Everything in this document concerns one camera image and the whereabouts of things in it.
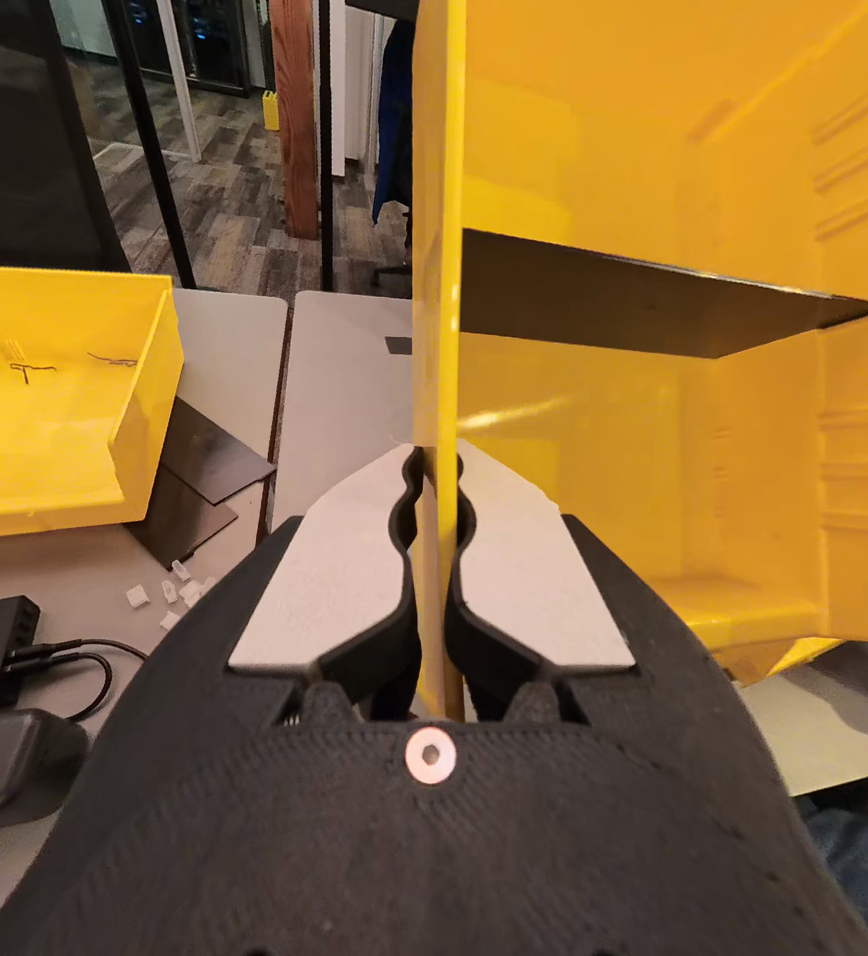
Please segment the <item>white frame pole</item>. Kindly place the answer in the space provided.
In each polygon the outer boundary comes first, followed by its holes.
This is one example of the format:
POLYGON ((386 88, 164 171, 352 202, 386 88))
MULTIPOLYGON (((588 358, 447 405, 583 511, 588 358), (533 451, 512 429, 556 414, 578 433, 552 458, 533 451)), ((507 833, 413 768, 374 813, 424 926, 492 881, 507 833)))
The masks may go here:
POLYGON ((199 163, 202 159, 201 143, 198 135, 193 102, 188 86, 188 77, 181 53, 173 2, 156 1, 156 6, 158 8, 158 15, 161 22, 161 30, 166 46, 166 53, 176 90, 177 103, 182 127, 186 137, 188 152, 190 154, 191 160, 195 163, 199 163))

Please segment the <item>wooden post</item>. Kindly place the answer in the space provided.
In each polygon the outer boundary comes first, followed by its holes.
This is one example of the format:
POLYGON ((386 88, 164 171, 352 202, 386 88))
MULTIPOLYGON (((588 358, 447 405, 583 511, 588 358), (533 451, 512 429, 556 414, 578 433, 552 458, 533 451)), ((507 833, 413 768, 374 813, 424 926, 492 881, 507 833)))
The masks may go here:
POLYGON ((268 3, 284 170, 285 229, 315 240, 318 173, 310 1, 268 3))

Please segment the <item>blue hanging jacket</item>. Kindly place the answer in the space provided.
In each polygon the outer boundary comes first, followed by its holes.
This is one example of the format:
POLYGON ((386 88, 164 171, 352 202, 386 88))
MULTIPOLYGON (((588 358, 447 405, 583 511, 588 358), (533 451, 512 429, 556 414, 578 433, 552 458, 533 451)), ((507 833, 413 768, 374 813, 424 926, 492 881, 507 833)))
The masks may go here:
POLYGON ((372 221, 389 202, 413 195, 413 50, 415 23, 396 20, 384 47, 378 99, 378 165, 372 221))

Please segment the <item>yellow plastic storage bin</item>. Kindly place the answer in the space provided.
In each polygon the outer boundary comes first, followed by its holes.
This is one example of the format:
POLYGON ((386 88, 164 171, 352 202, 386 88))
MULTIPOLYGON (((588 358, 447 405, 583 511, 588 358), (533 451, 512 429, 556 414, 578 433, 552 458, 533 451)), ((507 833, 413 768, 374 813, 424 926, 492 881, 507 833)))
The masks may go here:
POLYGON ((0 536, 145 516, 184 363, 173 291, 162 275, 0 268, 0 536), (58 372, 26 385, 10 362, 58 372))

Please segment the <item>slanted black frame pole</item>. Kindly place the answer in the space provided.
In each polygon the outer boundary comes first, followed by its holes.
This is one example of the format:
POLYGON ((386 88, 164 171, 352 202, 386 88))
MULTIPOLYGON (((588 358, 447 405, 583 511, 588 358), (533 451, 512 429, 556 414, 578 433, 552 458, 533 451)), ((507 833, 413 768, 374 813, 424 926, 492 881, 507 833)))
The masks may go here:
POLYGON ((198 288, 184 237, 168 169, 161 151, 141 67, 134 49, 127 8, 121 1, 102 1, 111 39, 124 78, 130 110, 149 170, 154 196, 165 227, 181 287, 198 288))

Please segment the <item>loose black plastic sheet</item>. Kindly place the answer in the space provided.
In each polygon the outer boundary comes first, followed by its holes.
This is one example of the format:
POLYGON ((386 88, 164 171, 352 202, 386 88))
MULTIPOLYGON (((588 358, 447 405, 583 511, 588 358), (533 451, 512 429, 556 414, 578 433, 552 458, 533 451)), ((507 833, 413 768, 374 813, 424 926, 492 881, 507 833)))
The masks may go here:
POLYGON ((125 528, 169 571, 236 521, 230 498, 274 471, 260 454, 176 398, 148 510, 125 528))

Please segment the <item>pile of clear plastic clips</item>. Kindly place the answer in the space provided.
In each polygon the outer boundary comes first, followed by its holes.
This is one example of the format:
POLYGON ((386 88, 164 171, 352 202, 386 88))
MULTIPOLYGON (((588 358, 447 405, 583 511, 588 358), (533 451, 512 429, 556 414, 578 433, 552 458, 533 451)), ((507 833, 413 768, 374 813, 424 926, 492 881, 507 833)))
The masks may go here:
POLYGON ((166 575, 158 584, 161 597, 153 587, 144 583, 134 584, 124 592, 125 601, 133 612, 152 609, 157 613, 156 625, 162 633, 170 632, 219 580, 215 576, 197 579, 179 559, 171 562, 166 575))

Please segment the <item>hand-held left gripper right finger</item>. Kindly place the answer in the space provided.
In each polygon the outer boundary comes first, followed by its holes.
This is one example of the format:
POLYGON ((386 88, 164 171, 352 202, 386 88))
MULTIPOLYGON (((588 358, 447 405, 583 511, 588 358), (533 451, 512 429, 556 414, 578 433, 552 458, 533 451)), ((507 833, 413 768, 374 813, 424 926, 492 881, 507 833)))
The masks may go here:
POLYGON ((557 670, 630 670, 634 657, 568 530, 536 484, 459 440, 454 582, 460 610, 557 670))

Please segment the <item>yellow divided storage bin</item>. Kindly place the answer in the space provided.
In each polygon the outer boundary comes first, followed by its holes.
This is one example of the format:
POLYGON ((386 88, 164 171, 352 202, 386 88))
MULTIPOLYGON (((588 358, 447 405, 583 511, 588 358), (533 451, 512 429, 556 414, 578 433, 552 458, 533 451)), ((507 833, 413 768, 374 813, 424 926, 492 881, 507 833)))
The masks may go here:
POLYGON ((413 82, 425 701, 459 438, 744 683, 868 641, 868 317, 718 359, 460 322, 464 230, 868 300, 868 2, 421 2, 413 82))

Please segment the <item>black power bank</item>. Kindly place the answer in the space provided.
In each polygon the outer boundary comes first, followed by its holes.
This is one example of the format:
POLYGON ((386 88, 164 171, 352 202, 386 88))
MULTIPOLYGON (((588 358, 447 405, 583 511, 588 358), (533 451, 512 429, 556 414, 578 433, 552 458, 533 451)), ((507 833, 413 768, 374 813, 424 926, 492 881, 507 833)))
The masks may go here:
POLYGON ((64 804, 92 746, 79 723, 42 710, 0 711, 0 828, 64 804))

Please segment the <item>upright black frame pole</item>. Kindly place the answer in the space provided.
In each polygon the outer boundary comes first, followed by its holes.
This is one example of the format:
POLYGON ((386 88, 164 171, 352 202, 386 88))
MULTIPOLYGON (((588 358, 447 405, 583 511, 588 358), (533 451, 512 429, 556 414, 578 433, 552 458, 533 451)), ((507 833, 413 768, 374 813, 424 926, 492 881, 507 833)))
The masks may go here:
POLYGON ((321 290, 334 291, 331 2, 318 1, 321 290))

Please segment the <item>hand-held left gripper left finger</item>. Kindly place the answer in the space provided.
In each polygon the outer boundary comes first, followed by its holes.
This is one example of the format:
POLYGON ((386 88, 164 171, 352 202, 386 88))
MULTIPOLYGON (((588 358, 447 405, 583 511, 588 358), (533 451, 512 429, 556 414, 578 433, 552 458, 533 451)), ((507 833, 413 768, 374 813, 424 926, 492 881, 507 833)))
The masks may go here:
POLYGON ((401 444, 302 517, 228 659, 236 671, 314 671, 409 606, 423 453, 401 444))

